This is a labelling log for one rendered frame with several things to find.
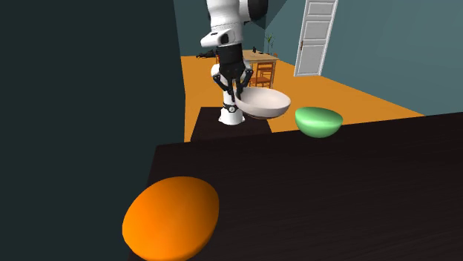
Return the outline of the orange bowl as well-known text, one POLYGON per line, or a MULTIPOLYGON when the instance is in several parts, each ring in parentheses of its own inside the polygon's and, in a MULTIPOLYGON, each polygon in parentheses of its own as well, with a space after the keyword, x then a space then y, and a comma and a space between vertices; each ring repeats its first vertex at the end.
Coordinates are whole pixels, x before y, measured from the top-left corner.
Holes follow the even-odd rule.
POLYGON ((219 217, 219 197, 207 182, 175 176, 146 188, 122 222, 128 247, 147 261, 186 261, 210 240, 219 217))

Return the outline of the wooden chair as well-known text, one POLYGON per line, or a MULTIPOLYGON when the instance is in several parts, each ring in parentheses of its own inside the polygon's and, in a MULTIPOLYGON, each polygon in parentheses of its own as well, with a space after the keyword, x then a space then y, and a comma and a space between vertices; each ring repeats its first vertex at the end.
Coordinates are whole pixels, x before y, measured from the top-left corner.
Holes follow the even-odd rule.
POLYGON ((260 62, 257 63, 256 69, 255 85, 271 88, 273 83, 274 63, 260 62))

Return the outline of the wooden dining table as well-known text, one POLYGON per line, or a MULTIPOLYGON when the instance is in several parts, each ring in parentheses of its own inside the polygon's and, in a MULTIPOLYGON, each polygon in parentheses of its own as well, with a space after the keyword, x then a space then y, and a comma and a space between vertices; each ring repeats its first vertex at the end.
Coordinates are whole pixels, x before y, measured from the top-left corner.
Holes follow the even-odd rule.
POLYGON ((254 71, 251 77, 251 81, 249 83, 250 86, 256 86, 255 85, 255 77, 256 77, 256 71, 257 71, 256 67, 257 67, 257 63, 260 63, 260 62, 273 62, 274 63, 274 74, 273 74, 273 83, 274 83, 275 69, 276 69, 278 57, 271 56, 267 53, 261 53, 258 51, 254 52, 253 50, 244 50, 243 58, 251 65, 254 71))

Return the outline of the white panelled door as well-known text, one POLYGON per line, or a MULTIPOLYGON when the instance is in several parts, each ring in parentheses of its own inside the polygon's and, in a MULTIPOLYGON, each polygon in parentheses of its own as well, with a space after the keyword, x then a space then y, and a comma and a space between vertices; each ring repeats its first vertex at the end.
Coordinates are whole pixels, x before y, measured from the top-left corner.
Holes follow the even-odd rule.
POLYGON ((338 0, 306 0, 294 76, 320 76, 338 0))

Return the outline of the white bowl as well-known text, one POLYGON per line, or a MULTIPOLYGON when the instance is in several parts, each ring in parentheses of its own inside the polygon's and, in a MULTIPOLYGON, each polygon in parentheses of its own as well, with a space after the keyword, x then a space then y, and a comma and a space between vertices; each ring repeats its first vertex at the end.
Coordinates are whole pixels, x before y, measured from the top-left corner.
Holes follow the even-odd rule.
POLYGON ((239 109, 257 119, 277 118, 292 103, 285 93, 266 87, 245 87, 239 96, 236 90, 234 99, 239 109))

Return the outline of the green bowl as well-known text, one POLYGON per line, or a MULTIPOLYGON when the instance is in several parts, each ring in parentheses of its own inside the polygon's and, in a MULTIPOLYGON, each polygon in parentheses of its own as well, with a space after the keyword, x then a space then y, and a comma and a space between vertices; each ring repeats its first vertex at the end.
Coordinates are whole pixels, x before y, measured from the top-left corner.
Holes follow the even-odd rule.
POLYGON ((313 138, 326 138, 341 127, 343 117, 326 108, 304 107, 295 111, 295 123, 298 129, 313 138))

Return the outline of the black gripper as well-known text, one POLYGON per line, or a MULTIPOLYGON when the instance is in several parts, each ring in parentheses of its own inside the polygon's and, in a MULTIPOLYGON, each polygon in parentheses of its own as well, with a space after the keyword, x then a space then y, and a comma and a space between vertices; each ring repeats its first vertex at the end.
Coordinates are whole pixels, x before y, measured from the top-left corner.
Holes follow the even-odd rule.
POLYGON ((235 97, 241 99, 241 93, 248 86, 254 71, 251 68, 246 68, 244 65, 242 44, 218 47, 217 54, 219 56, 220 72, 214 74, 212 78, 223 91, 230 95, 231 100, 235 102, 232 86, 233 81, 231 79, 238 79, 236 80, 235 97))

